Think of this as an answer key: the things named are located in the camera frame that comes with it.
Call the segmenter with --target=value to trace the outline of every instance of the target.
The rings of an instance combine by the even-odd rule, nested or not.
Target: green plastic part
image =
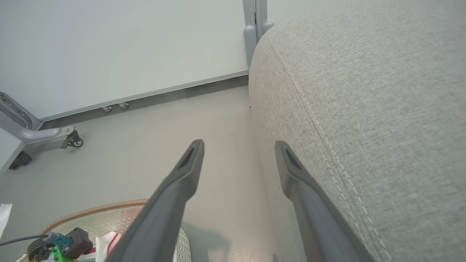
[[[53,256],[54,261],[56,262],[73,262],[74,261],[74,259],[72,258],[63,256],[58,246],[55,246],[52,249],[52,256]]]

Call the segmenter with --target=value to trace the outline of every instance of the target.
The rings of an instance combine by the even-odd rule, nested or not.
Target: black caster
[[[14,162],[11,164],[9,169],[16,170],[21,165],[27,165],[29,162],[31,162],[31,160],[32,158],[28,154],[26,154],[26,152],[21,151],[20,154],[14,160]]]
[[[67,147],[81,147],[82,146],[82,139],[79,137],[78,132],[74,130],[71,134],[69,134],[65,141],[63,141],[63,144],[61,148],[65,149]]]

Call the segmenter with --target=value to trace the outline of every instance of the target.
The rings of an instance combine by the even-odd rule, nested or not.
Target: silver foot
[[[128,104],[127,102],[119,103],[118,105],[120,106],[121,110],[125,110],[128,107],[130,107],[130,104]]]
[[[104,106],[104,107],[102,107],[102,109],[103,109],[103,112],[104,112],[104,113],[108,113],[108,112],[112,111],[112,107],[111,107],[111,106]]]

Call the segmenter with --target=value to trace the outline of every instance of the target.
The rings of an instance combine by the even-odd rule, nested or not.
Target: whiteboard
[[[3,172],[8,169],[9,166],[6,166],[6,164],[11,164],[8,163],[8,160],[16,153],[16,150],[21,144],[21,140],[0,128],[0,177],[3,175]]]
[[[38,119],[247,74],[242,1],[0,2],[0,90]]]

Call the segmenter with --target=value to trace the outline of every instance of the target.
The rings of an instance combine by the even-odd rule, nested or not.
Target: laundry basket
[[[133,220],[144,207],[147,199],[113,203],[105,206],[86,209],[49,224],[41,234],[54,232],[67,234],[75,228],[82,228],[89,234],[89,239],[95,243],[96,237],[104,236],[109,232],[124,234]],[[191,262],[189,241],[182,229],[179,230],[175,248],[174,262]]]

